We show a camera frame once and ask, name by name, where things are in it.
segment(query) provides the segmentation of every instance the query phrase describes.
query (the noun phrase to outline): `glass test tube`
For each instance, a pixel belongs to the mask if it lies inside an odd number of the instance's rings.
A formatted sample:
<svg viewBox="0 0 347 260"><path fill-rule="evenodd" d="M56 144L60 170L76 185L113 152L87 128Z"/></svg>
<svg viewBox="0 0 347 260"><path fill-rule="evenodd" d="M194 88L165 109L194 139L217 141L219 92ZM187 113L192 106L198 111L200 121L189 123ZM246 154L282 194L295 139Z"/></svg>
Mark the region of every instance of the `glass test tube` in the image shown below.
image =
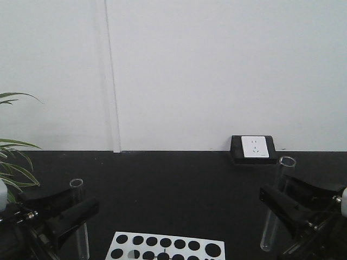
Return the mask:
<svg viewBox="0 0 347 260"><path fill-rule="evenodd" d="M78 204L85 199L85 189L82 179L72 179L70 181L72 189L73 204ZM79 229L76 230L77 250L79 260L89 259L89 245L88 245L88 232L87 224L84 223Z"/></svg>
<svg viewBox="0 0 347 260"><path fill-rule="evenodd" d="M284 193L286 192L287 181L285 175L291 175L291 173L295 170L296 163L297 162L294 158L288 156L283 156L279 159L279 163L277 165L276 180L274 184L274 187L276 189ZM263 251L269 252L272 250L278 226L278 217L272 212L272 210L269 209L267 211L264 231L260 242L260 248L263 249Z"/></svg>

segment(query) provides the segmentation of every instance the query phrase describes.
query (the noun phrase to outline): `black tabletop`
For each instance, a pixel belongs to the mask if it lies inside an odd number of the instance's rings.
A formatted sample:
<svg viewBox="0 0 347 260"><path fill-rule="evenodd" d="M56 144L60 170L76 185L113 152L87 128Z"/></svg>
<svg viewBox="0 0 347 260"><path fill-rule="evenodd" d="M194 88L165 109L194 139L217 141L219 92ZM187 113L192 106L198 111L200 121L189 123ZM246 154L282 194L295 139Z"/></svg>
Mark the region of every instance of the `black tabletop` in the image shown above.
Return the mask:
<svg viewBox="0 0 347 260"><path fill-rule="evenodd" d="M105 259L116 231L225 242L226 259L276 259L291 245L280 228L273 252L260 249L267 207L259 188L274 181L274 165L236 166L228 152L28 152L42 186L68 187L82 178L100 212L87 222L91 260ZM313 184L347 185L347 153L282 152L295 174ZM74 239L60 256L76 259Z"/></svg>

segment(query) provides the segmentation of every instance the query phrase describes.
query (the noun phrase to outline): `electrical outlet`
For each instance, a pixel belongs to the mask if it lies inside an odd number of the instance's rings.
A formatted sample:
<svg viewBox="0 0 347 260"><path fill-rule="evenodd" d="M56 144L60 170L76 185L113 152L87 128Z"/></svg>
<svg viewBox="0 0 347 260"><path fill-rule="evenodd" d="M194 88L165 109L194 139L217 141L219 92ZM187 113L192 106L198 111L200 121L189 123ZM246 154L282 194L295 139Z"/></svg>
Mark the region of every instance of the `electrical outlet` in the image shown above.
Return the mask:
<svg viewBox="0 0 347 260"><path fill-rule="evenodd" d="M269 158L265 136L242 136L241 141L245 158Z"/></svg>

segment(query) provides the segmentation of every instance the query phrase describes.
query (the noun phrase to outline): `robotic arm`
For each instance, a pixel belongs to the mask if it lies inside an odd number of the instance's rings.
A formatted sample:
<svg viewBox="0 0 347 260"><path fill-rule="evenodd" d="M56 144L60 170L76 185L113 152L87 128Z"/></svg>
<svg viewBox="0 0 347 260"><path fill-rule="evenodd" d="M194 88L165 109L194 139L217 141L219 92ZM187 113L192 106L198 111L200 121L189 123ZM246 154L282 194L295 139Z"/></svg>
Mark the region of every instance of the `robotic arm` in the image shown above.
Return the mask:
<svg viewBox="0 0 347 260"><path fill-rule="evenodd" d="M66 189L45 197L21 193L17 203L7 204L0 212L0 260L59 260L64 242L99 211L95 198L72 199Z"/></svg>
<svg viewBox="0 0 347 260"><path fill-rule="evenodd" d="M260 200L282 221L294 244L279 260L343 260L347 258L347 188L315 187L287 178L286 193L266 185Z"/></svg>

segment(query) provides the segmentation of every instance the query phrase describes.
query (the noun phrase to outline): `green plant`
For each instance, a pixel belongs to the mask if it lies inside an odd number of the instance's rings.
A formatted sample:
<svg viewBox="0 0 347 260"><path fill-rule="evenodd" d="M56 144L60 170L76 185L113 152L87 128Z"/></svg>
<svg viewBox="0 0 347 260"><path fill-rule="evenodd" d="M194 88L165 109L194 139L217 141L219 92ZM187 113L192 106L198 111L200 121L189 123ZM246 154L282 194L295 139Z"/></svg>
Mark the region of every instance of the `green plant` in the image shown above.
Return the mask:
<svg viewBox="0 0 347 260"><path fill-rule="evenodd" d="M1 104L12 105L12 103L14 101L17 101L18 99L7 99L7 97L14 96L14 95L27 95L37 99L36 97L26 93L18 93L18 92L0 93L0 105ZM31 162L31 159L24 152L19 151L17 149L18 147L39 148L38 146L30 144L28 142L0 138L0 179L3 180L5 184L13 186L19 191L22 191L21 189L22 187L39 186L40 183L32 174L34 169L33 169L33 163ZM26 160L26 162L29 165L29 170L27 170L26 168L20 165L9 163L9 159L16 158L16 155L20 155ZM18 174L24 175L27 179L30 180L30 182L20 182L15 180ZM15 201L15 197L9 189L8 189L8 201L9 202Z"/></svg>

